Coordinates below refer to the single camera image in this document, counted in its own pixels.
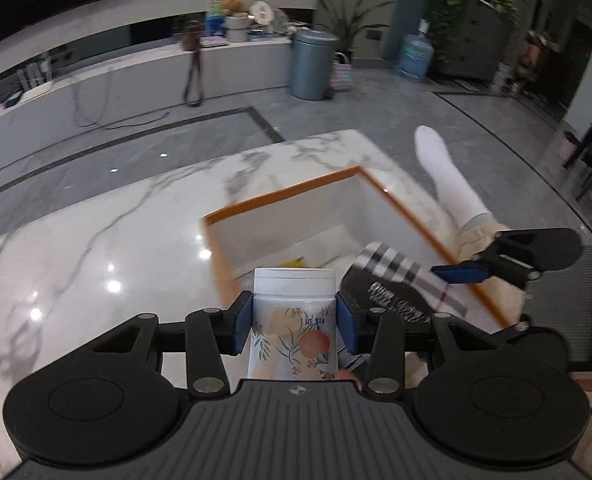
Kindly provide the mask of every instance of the floral label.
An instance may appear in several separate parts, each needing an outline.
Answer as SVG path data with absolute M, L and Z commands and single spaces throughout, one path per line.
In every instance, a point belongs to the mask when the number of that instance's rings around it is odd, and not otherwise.
M 249 378 L 331 380 L 337 357 L 335 304 L 254 309 Z

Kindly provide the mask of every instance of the gray trash can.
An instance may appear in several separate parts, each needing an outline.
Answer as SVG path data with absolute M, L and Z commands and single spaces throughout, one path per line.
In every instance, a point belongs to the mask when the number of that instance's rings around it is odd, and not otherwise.
M 324 97 L 337 43 L 338 38 L 329 32 L 301 29 L 296 33 L 289 74 L 291 95 L 310 101 Z

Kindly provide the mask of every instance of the bottle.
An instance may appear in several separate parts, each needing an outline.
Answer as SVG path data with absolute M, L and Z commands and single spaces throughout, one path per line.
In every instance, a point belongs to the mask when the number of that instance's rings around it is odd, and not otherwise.
M 333 269 L 256 269 L 247 377 L 336 379 L 335 292 Z
M 402 77 L 419 83 L 425 78 L 433 60 L 434 49 L 427 39 L 429 22 L 420 20 L 418 34 L 409 34 L 403 41 L 400 59 L 394 70 Z

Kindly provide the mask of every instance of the person's foot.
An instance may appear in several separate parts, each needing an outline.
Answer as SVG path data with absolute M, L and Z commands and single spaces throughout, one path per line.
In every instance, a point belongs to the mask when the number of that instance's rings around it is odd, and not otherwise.
M 428 126 L 415 131 L 416 157 L 436 186 L 438 201 L 462 229 L 472 218 L 489 213 L 480 197 L 451 160 L 439 133 Z

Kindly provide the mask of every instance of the person's leg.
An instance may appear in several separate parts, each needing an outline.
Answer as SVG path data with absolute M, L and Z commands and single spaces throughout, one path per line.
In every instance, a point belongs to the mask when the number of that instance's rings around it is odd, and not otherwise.
M 447 145 L 436 130 L 419 126 L 415 131 L 415 148 L 418 161 L 433 179 L 438 201 L 458 229 L 472 218 L 490 212 L 451 160 Z
M 419 126 L 415 131 L 416 156 L 432 177 L 441 205 L 460 229 L 457 240 L 458 262 L 486 249 L 498 231 L 509 228 L 496 221 L 482 199 L 451 160 L 442 137 L 432 128 Z M 498 278 L 480 284 L 487 296 L 509 322 L 517 322 L 522 313 L 524 291 Z

